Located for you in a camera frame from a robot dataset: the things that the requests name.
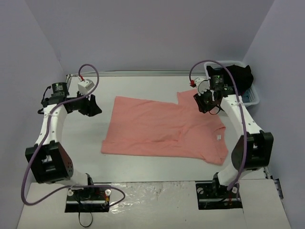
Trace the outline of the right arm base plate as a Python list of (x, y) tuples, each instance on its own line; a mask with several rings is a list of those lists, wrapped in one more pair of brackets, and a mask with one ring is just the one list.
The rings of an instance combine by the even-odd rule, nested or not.
[(199, 210), (243, 208), (236, 191), (228, 191), (227, 187), (220, 186), (220, 188), (214, 189), (212, 181), (199, 181), (195, 183), (195, 188)]

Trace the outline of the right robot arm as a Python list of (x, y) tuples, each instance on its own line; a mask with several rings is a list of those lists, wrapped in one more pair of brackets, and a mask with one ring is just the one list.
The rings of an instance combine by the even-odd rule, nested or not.
[(199, 111), (208, 113), (221, 108), (229, 117), (238, 141), (231, 152), (231, 162), (218, 172), (211, 185), (212, 193), (224, 196), (240, 178), (269, 165), (274, 143), (272, 133), (265, 132), (252, 118), (232, 86), (224, 84), (221, 75), (209, 79), (198, 77), (192, 81), (197, 90), (194, 99)]

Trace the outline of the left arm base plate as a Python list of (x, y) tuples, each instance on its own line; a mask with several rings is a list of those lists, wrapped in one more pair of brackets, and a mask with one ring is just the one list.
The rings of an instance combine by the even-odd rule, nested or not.
[(110, 186), (68, 189), (65, 213), (109, 212)]

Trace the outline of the pink t shirt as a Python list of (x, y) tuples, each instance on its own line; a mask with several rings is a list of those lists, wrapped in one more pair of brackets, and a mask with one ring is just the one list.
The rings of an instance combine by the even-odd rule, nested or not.
[(225, 125), (218, 116), (198, 111), (194, 93), (177, 93), (177, 104), (117, 96), (101, 152), (186, 157), (222, 165), (228, 154)]

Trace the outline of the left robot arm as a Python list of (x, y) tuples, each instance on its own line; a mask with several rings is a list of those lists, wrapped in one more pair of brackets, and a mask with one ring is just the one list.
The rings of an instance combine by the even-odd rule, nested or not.
[(40, 135), (34, 146), (26, 149), (26, 159), (31, 163), (30, 168), (37, 183), (58, 183), (74, 188), (80, 186), (80, 196), (91, 199), (96, 194), (92, 178), (73, 167), (61, 139), (67, 114), (78, 111), (82, 115), (92, 117), (102, 113), (96, 104), (95, 96), (87, 95), (94, 88), (94, 82), (80, 81), (76, 97), (69, 97), (66, 83), (54, 83), (49, 88), (53, 93), (42, 100), (43, 123)]

